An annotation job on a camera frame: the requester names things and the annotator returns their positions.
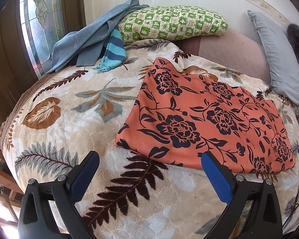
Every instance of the window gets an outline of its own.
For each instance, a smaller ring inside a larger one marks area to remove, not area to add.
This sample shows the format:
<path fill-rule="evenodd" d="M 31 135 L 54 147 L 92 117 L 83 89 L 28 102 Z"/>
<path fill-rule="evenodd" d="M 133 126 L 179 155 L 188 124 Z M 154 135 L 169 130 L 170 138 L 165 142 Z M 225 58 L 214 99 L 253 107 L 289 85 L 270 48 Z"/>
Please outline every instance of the window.
<path fill-rule="evenodd" d="M 61 0 L 20 0 L 20 20 L 32 66 L 40 78 L 51 68 L 54 44 L 65 35 Z"/>

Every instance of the fern pattern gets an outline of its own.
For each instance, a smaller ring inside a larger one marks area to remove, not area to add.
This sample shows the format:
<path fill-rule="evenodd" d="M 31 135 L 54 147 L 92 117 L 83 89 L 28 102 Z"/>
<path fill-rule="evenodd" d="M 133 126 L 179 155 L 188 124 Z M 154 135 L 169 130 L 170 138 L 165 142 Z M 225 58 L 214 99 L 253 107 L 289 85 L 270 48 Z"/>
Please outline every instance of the fern pattern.
<path fill-rule="evenodd" d="M 37 142 L 37 145 L 32 145 L 17 157 L 15 169 L 18 175 L 20 168 L 27 165 L 31 168 L 37 168 L 37 173 L 43 177 L 48 174 L 56 177 L 60 174 L 68 174 L 77 164 L 77 153 L 72 157 L 69 151 L 65 152 L 64 148 L 58 151 L 56 146 L 52 147 L 51 142 L 48 146 L 45 143 L 39 144 Z"/>
<path fill-rule="evenodd" d="M 148 159 L 145 156 L 133 156 L 127 158 L 131 164 L 124 166 L 126 171 L 120 178 L 112 179 L 111 182 L 118 184 L 106 187 L 106 192 L 97 194 L 101 199 L 93 202 L 94 207 L 83 216 L 83 221 L 89 229 L 96 229 L 103 221 L 109 223 L 110 215 L 116 219 L 117 206 L 123 215 L 128 214 L 128 202 L 138 206 L 136 191 L 145 199 L 149 200 L 149 190 L 146 181 L 152 189 L 156 189 L 155 176 L 164 180 L 160 169 L 168 170 L 165 164 Z"/>
<path fill-rule="evenodd" d="M 85 75 L 86 73 L 88 72 L 88 70 L 78 70 L 76 72 L 74 72 L 73 74 L 71 74 L 70 76 L 60 80 L 60 81 L 57 81 L 51 85 L 49 85 L 48 87 L 45 87 L 44 89 L 40 90 L 36 96 L 33 98 L 33 102 L 35 101 L 35 99 L 37 97 L 39 97 L 43 92 L 45 91 L 50 91 L 54 88 L 57 88 L 57 87 L 60 87 L 61 85 L 64 85 L 66 84 L 67 82 L 71 82 L 72 80 L 75 80 L 76 78 L 80 78 L 81 76 Z"/>
<path fill-rule="evenodd" d="M 149 39 L 147 42 L 144 42 L 142 44 L 134 45 L 134 46 L 126 46 L 124 48 L 125 51 L 130 51 L 132 49 L 146 48 L 147 51 L 154 52 L 157 49 L 168 46 L 168 44 L 170 43 L 171 43 L 170 41 L 166 41 L 164 39 Z"/>
<path fill-rule="evenodd" d="M 261 178 L 263 181 L 266 179 L 271 180 L 272 182 L 278 182 L 278 177 L 277 175 L 270 174 L 270 173 L 256 173 L 257 179 Z"/>
<path fill-rule="evenodd" d="M 10 128 L 7 132 L 7 136 L 8 138 L 5 140 L 4 142 L 4 146 L 6 147 L 6 149 L 9 151 L 10 148 L 14 147 L 13 143 L 12 143 L 12 134 L 13 134 L 13 128 L 14 126 L 16 125 L 16 119 L 20 118 L 20 115 L 22 114 L 22 111 L 23 109 L 21 108 L 20 111 L 18 112 L 18 114 L 14 117 L 11 125 L 10 125 Z"/>

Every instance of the leaf pattern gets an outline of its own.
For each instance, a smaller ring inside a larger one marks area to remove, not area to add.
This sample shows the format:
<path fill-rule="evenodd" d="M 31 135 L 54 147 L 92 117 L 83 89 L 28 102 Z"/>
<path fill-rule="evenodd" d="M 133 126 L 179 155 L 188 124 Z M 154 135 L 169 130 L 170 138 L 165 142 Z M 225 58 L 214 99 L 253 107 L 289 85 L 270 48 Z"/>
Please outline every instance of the leaf pattern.
<path fill-rule="evenodd" d="M 241 83 L 241 84 L 243 83 L 239 77 L 241 75 L 241 73 L 236 70 L 233 70 L 230 68 L 225 68 L 225 67 L 211 67 L 211 69 L 223 72 L 222 74 L 220 74 L 221 77 L 225 77 L 225 78 L 231 77 L 236 82 Z"/>
<path fill-rule="evenodd" d="M 279 112 L 284 124 L 287 124 L 288 122 L 290 124 L 293 124 L 292 123 L 292 118 L 288 115 L 288 111 L 285 110 L 285 104 L 280 105 L 280 107 L 278 109 L 278 112 Z"/>
<path fill-rule="evenodd" d="M 80 78 L 81 76 L 85 75 L 86 73 L 88 72 L 88 70 L 78 70 L 76 71 L 75 73 L 71 74 L 70 76 L 60 80 L 60 81 L 57 81 L 51 85 L 49 85 L 48 87 L 45 87 L 44 89 L 40 90 L 37 95 L 33 98 L 33 102 L 35 101 L 35 99 L 37 97 L 39 97 L 43 92 L 45 91 L 50 91 L 52 89 L 55 89 L 57 87 L 60 87 L 61 85 L 64 85 L 66 83 L 70 83 L 72 80 L 75 80 L 76 78 Z"/>
<path fill-rule="evenodd" d="M 84 91 L 75 94 L 76 97 L 80 98 L 93 98 L 90 101 L 84 102 L 72 110 L 84 113 L 92 108 L 101 116 L 103 121 L 106 123 L 122 114 L 122 105 L 118 102 L 125 102 L 127 100 L 135 100 L 135 96 L 119 95 L 118 93 L 132 90 L 134 87 L 108 87 L 109 81 L 101 90 Z"/>
<path fill-rule="evenodd" d="M 289 216 L 295 210 L 296 201 L 297 201 L 296 197 L 293 197 L 292 199 L 290 199 L 287 202 L 287 205 L 286 205 L 286 208 L 285 208 L 285 211 L 284 211 L 285 216 Z"/>
<path fill-rule="evenodd" d="M 184 53 L 184 52 L 182 52 L 182 51 L 176 51 L 175 53 L 174 53 L 174 57 L 173 57 L 173 59 L 174 59 L 174 61 L 175 61 L 175 63 L 178 63 L 178 58 L 179 57 L 181 57 L 181 58 L 188 58 L 188 57 L 190 57 L 191 56 L 191 54 L 189 54 L 189 53 Z"/>
<path fill-rule="evenodd" d="M 16 119 L 20 118 L 20 114 L 22 114 L 22 111 L 23 111 L 23 108 L 21 108 L 20 111 L 18 112 L 18 114 L 14 117 L 14 119 L 10 125 L 10 128 L 7 132 L 8 139 L 5 140 L 4 146 L 8 151 L 10 150 L 10 148 L 14 147 L 14 145 L 12 143 L 13 128 L 17 122 Z"/>
<path fill-rule="evenodd" d="M 60 174 L 68 174 L 77 164 L 77 153 L 71 156 L 70 152 L 66 152 L 64 148 L 58 151 L 56 146 L 52 147 L 51 142 L 48 146 L 37 142 L 37 145 L 32 145 L 17 157 L 15 169 L 18 175 L 20 168 L 26 165 L 31 169 L 36 168 L 37 173 L 40 173 L 42 177 L 49 174 L 56 177 Z"/>
<path fill-rule="evenodd" d="M 97 194 L 101 199 L 93 202 L 94 207 L 83 216 L 83 221 L 89 229 L 96 229 L 96 224 L 101 226 L 103 221 L 109 223 L 110 215 L 117 218 L 117 207 L 123 215 L 128 214 L 128 203 L 138 207 L 136 192 L 149 200 L 147 184 L 156 189 L 155 176 L 164 180 L 160 169 L 168 170 L 166 165 L 150 160 L 144 156 L 133 156 L 127 158 L 131 164 L 124 166 L 128 171 L 121 174 L 120 178 L 112 179 L 115 185 L 106 187 L 105 192 Z"/>
<path fill-rule="evenodd" d="M 195 231 L 197 235 L 206 235 L 216 224 L 217 220 L 219 219 L 220 215 L 215 216 L 214 218 L 210 219 L 206 222 L 201 228 Z"/>
<path fill-rule="evenodd" d="M 266 179 L 271 180 L 272 182 L 278 182 L 278 177 L 276 174 L 269 174 L 269 173 L 257 173 L 256 174 L 257 179 L 259 179 L 259 177 L 264 181 Z"/>
<path fill-rule="evenodd" d="M 170 44 L 170 41 L 164 39 L 149 39 L 146 42 L 142 42 L 140 45 L 125 46 L 125 51 L 130 51 L 132 49 L 146 48 L 147 51 L 154 52 L 155 50 L 166 47 Z"/>
<path fill-rule="evenodd" d="M 60 100 L 50 97 L 37 104 L 24 118 L 22 124 L 33 129 L 44 129 L 53 125 L 61 116 Z"/>
<path fill-rule="evenodd" d="M 145 78 L 145 75 L 147 73 L 147 71 L 149 70 L 149 68 L 151 67 L 152 65 L 146 65 L 146 66 L 143 66 L 140 70 L 140 73 L 138 75 L 140 75 L 141 77 L 139 78 L 139 80 L 143 80 Z"/>
<path fill-rule="evenodd" d="M 205 76 L 207 78 L 210 78 L 214 81 L 218 81 L 218 77 L 212 73 L 208 73 L 204 68 L 200 68 L 198 66 L 190 66 L 183 70 L 186 74 L 200 74 L 202 76 Z"/>
<path fill-rule="evenodd" d="M 290 106 L 292 104 L 291 100 L 287 97 L 283 97 L 283 96 L 279 95 L 279 98 L 282 99 L 282 103 L 287 106 Z"/>

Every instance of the orange floral cloth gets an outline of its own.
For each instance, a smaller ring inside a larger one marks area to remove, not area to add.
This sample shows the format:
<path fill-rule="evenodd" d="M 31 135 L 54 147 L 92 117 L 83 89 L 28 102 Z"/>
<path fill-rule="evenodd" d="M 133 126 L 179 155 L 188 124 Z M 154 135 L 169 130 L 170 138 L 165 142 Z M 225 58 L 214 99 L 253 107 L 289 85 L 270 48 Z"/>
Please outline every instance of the orange floral cloth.
<path fill-rule="evenodd" d="M 234 173 L 276 173 L 295 164 L 271 100 L 203 75 L 179 73 L 164 58 L 148 70 L 116 144 L 196 169 L 207 151 Z"/>

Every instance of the blanket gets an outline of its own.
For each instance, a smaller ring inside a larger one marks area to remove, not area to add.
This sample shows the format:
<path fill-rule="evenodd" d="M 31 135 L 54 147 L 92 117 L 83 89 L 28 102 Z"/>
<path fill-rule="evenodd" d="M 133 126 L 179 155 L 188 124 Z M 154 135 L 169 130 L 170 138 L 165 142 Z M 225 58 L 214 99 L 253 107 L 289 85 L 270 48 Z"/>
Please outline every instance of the blanket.
<path fill-rule="evenodd" d="M 137 41 L 125 49 L 128 58 L 121 66 L 109 72 L 94 66 L 64 68 L 18 104 L 1 141 L 20 188 L 25 191 L 30 178 L 47 182 L 68 173 L 95 150 L 100 167 L 76 208 L 98 239 L 203 238 L 226 207 L 204 171 L 162 164 L 115 146 L 116 134 L 134 105 L 147 70 L 162 57 L 179 72 L 241 86 L 253 96 L 274 102 L 296 164 L 278 174 L 243 176 L 257 182 L 273 181 L 283 223 L 298 206 L 283 229 L 284 233 L 294 230 L 299 224 L 299 125 L 290 102 L 268 91 L 269 86 L 261 80 L 183 53 L 168 41 Z M 131 178 L 135 182 L 128 184 Z M 56 206 L 51 205 L 58 226 L 66 229 Z M 239 232 L 247 210 L 248 205 L 232 236 Z"/>

